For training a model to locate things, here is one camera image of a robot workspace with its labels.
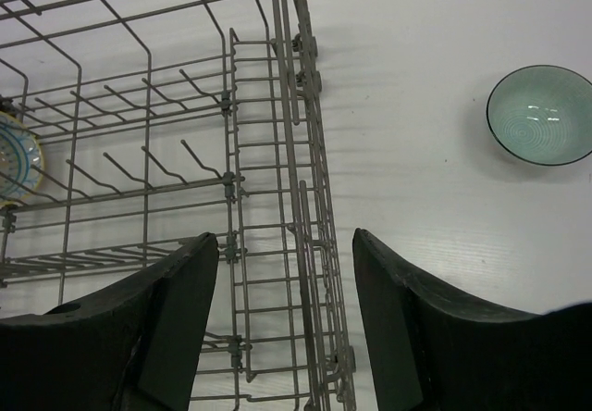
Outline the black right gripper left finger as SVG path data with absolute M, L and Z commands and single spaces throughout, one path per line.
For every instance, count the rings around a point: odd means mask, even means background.
M 207 232 L 99 291 L 2 319 L 2 409 L 188 409 L 218 260 Z

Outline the blue yellow sun bowl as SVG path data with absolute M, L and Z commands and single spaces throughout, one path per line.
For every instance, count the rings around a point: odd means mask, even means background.
M 36 136 L 1 112 L 1 207 L 24 206 L 43 181 L 44 156 Z

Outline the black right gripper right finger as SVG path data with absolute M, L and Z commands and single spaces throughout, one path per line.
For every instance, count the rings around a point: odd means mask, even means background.
M 363 229 L 352 253 L 379 409 L 590 408 L 590 304 L 541 315 L 498 305 Z

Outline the teal green bowl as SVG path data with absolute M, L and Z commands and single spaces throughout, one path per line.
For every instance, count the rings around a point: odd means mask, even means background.
M 541 167 L 571 165 L 591 155 L 591 80 L 554 65 L 518 68 L 491 90 L 486 120 L 512 156 Z

